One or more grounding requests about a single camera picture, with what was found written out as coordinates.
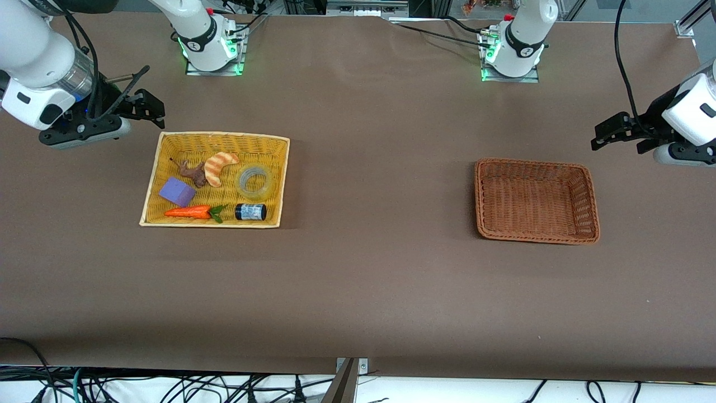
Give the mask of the colourful background items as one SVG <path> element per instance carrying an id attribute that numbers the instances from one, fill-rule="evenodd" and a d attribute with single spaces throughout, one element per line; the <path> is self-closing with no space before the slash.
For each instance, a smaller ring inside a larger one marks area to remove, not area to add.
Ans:
<path id="1" fill-rule="evenodd" d="M 473 11 L 493 11 L 503 7 L 505 0 L 464 0 L 461 5 L 463 15 L 469 16 Z"/>

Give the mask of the small dark jar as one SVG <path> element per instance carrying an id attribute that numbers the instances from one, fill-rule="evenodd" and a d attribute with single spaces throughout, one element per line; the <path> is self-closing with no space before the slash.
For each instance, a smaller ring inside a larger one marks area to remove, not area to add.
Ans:
<path id="1" fill-rule="evenodd" d="M 264 221 L 267 217 L 266 204 L 236 204 L 234 217 L 239 221 Z"/>

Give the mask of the brown wicker basket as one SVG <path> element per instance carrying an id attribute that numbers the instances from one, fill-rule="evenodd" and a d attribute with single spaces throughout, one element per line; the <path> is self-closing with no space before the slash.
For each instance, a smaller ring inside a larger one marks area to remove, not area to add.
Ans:
<path id="1" fill-rule="evenodd" d="M 561 245 L 600 239 L 592 176 L 584 165 L 482 158 L 474 178 L 477 230 L 486 239 Z"/>

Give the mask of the purple foam block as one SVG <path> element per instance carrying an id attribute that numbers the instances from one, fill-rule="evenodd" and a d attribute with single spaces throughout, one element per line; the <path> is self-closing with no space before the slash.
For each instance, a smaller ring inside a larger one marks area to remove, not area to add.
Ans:
<path id="1" fill-rule="evenodd" d="M 169 177 L 158 192 L 159 196 L 181 208 L 186 208 L 194 199 L 196 190 L 176 177 Z"/>

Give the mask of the yellow wicker basket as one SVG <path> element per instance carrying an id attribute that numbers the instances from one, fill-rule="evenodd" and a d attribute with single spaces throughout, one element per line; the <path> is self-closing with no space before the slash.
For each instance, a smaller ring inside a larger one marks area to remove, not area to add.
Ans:
<path id="1" fill-rule="evenodd" d="M 285 137 L 250 133 L 212 131 L 163 132 L 159 135 L 154 153 L 140 226 L 176 228 L 277 228 L 281 224 L 284 206 L 284 188 L 288 168 L 290 140 Z M 190 205 L 225 206 L 218 223 L 211 219 L 167 217 L 164 213 L 177 205 L 159 196 L 159 191 L 172 177 L 193 186 L 192 180 L 181 177 L 178 163 L 187 161 L 194 168 L 218 152 L 233 153 L 240 158 L 239 164 L 229 165 L 222 171 L 222 186 L 205 185 L 197 189 Z M 271 183 L 269 192 L 261 200 L 246 198 L 239 188 L 242 168 L 258 164 L 266 171 L 266 181 Z M 235 206 L 240 203 L 264 204 L 267 217 L 264 220 L 242 221 L 235 217 Z"/>

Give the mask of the brown toy animal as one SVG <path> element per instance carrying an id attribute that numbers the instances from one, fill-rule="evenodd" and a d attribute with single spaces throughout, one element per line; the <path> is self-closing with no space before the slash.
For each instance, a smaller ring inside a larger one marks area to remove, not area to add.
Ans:
<path id="1" fill-rule="evenodd" d="M 194 187 L 201 188 L 208 183 L 204 171 L 204 161 L 196 166 L 190 167 L 189 160 L 187 159 L 179 160 L 170 158 L 169 160 L 177 167 L 178 175 L 182 178 L 189 179 Z"/>

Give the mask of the brown table cover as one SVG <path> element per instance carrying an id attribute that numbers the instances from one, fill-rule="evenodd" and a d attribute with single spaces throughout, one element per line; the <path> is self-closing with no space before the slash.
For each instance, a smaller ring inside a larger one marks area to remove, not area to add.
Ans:
<path id="1" fill-rule="evenodd" d="M 376 17 L 274 16 L 240 77 L 188 77 L 156 13 L 82 16 L 169 131 L 291 140 L 277 229 L 141 227 L 159 129 L 68 150 L 0 113 L 0 336 L 53 365 L 409 377 L 716 379 L 716 168 L 634 143 L 613 25 L 553 26 L 537 84 Z M 580 163 L 601 237 L 486 240 L 474 164 Z"/>

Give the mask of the clear yellowish tape roll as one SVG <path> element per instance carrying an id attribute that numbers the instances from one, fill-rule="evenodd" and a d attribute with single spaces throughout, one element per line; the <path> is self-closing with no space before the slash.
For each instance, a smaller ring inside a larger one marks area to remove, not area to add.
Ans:
<path id="1" fill-rule="evenodd" d="M 260 163 L 241 167 L 235 179 L 239 194 L 248 200 L 262 202 L 268 199 L 275 186 L 271 169 Z"/>

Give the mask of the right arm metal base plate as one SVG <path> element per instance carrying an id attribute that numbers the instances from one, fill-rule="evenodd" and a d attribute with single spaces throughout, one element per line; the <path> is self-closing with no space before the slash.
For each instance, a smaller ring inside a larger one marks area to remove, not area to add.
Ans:
<path id="1" fill-rule="evenodd" d="M 243 72 L 245 31 L 218 30 L 215 21 L 195 38 L 179 36 L 187 76 L 240 76 Z"/>

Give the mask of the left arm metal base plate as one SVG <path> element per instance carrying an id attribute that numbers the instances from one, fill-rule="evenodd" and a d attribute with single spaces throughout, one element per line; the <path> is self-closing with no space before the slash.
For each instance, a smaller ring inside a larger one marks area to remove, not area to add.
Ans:
<path id="1" fill-rule="evenodd" d="M 509 77 L 504 76 L 501 72 L 496 70 L 496 67 L 491 65 L 489 62 L 498 53 L 501 48 L 501 41 L 498 39 L 498 31 L 481 29 L 480 33 L 476 34 L 479 44 L 487 44 L 486 48 L 480 49 L 480 62 L 481 62 L 481 79 L 483 82 L 511 82 L 511 83 L 538 83 L 539 82 L 539 71 L 536 65 L 532 66 L 532 69 L 521 77 Z"/>

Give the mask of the orange toy carrot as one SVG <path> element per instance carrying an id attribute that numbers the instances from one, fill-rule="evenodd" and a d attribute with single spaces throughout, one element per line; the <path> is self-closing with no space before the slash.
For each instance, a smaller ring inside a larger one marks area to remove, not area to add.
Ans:
<path id="1" fill-rule="evenodd" d="M 189 207 L 173 208 L 164 212 L 165 217 L 172 218 L 192 218 L 214 220 L 217 223 L 223 223 L 222 211 L 226 205 L 210 206 L 210 205 L 194 205 Z"/>

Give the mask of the grey metal frame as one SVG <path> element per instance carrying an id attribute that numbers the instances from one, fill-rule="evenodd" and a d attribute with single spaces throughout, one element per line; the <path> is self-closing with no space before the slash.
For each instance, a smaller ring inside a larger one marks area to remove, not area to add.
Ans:
<path id="1" fill-rule="evenodd" d="M 408 0 L 326 0 L 327 16 L 409 17 Z"/>

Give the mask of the dark metal bar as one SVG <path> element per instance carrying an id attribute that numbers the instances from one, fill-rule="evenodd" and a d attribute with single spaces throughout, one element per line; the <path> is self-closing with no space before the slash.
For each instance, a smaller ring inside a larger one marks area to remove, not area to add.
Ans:
<path id="1" fill-rule="evenodd" d="M 320 403 L 355 403 L 360 359 L 344 359 Z"/>

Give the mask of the toy croissant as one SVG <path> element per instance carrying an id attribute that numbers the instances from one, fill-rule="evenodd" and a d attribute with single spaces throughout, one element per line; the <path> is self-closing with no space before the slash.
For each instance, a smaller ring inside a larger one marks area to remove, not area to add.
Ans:
<path id="1" fill-rule="evenodd" d="M 218 152 L 208 158 L 204 163 L 204 176 L 210 186 L 218 188 L 222 186 L 222 170 L 229 165 L 240 163 L 240 158 L 229 152 Z"/>

